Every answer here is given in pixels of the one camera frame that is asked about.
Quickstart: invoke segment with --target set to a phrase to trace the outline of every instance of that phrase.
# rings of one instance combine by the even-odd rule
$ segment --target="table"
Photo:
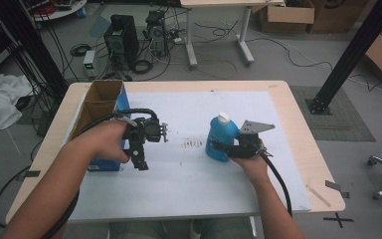
[[[8,212],[7,221],[12,218],[51,165],[61,148],[81,98],[89,87],[90,84],[88,83],[70,86],[30,169],[41,170],[42,173],[39,177],[28,177],[24,180]],[[325,180],[334,182],[333,177],[287,83],[282,81],[143,82],[125,83],[125,87],[129,93],[189,93],[212,90],[268,92],[284,129],[301,180],[306,186],[306,194],[311,204],[310,212],[341,211],[344,209],[345,204],[340,192],[326,187],[324,184]]]
[[[62,18],[65,16],[68,16],[70,14],[73,14],[83,7],[86,6],[87,0],[80,0],[80,1],[73,1],[73,4],[71,6],[70,10],[57,10],[55,13],[49,15],[49,16],[36,16],[33,15],[33,18],[36,22],[42,22],[42,21],[48,21],[48,20],[54,20],[58,18]]]
[[[194,47],[192,45],[191,40],[191,29],[192,29],[192,16],[191,10],[192,8],[197,7],[226,7],[226,6],[245,6],[246,9],[244,11],[243,17],[243,26],[241,28],[241,34],[237,35],[238,45],[240,49],[244,53],[244,56],[247,60],[247,65],[249,66],[255,60],[253,55],[251,54],[248,46],[245,42],[245,37],[247,35],[248,22],[250,20],[250,15],[253,6],[268,6],[268,5],[279,5],[282,4],[283,0],[181,0],[181,5],[187,9],[187,37],[185,39],[185,46],[187,49],[188,59],[190,63],[190,67],[197,67],[197,58],[195,57]]]

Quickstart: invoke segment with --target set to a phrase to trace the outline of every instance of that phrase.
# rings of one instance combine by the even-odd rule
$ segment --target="tape mark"
[[[340,192],[340,195],[342,195],[343,198],[350,198],[349,192]]]
[[[328,181],[328,180],[325,180],[325,186],[330,187],[334,190],[338,190],[338,191],[340,191],[340,189],[341,189],[341,186],[339,184]]]
[[[324,198],[322,197],[317,191],[314,190],[314,188],[311,188],[310,186],[306,186],[312,194],[314,194],[318,199],[320,199],[325,205],[328,207],[331,207],[331,204]]]
[[[26,171],[26,174],[24,174],[24,177],[38,177],[39,175],[40,175],[40,170]]]
[[[336,215],[336,218],[334,218],[334,217],[323,217],[323,220],[324,221],[337,221],[339,223],[339,227],[340,228],[343,228],[342,222],[344,222],[344,221],[346,221],[346,222],[354,222],[354,220],[349,219],[349,218],[340,218],[339,214],[337,214],[337,212],[335,212],[334,215]]]
[[[334,182],[331,182],[331,181],[328,181],[328,180],[325,180],[325,186],[326,187],[330,187],[334,190],[337,190],[340,192],[340,195],[343,197],[343,198],[349,198],[349,192],[344,192],[342,191],[341,189],[341,186],[337,183],[334,183]]]

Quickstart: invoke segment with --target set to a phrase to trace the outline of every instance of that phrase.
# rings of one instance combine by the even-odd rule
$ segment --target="computer tower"
[[[112,15],[111,24],[104,33],[107,50],[120,60],[121,68],[128,70],[136,61],[139,51],[134,18],[127,15]]]
[[[150,50],[155,57],[168,55],[164,11],[150,11],[145,19],[147,35],[151,39]]]

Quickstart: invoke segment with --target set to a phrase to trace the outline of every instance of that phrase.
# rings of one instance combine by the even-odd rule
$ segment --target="black metal pole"
[[[314,99],[307,100],[309,111],[313,115],[324,114],[337,91],[342,87],[358,61],[365,52],[367,52],[381,31],[382,0],[378,0],[340,57],[336,67],[331,71],[320,91]]]

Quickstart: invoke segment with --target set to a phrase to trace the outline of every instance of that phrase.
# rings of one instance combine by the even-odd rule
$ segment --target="white cap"
[[[218,121],[220,124],[225,125],[228,124],[228,122],[231,120],[228,114],[224,112],[220,112],[218,116]]]

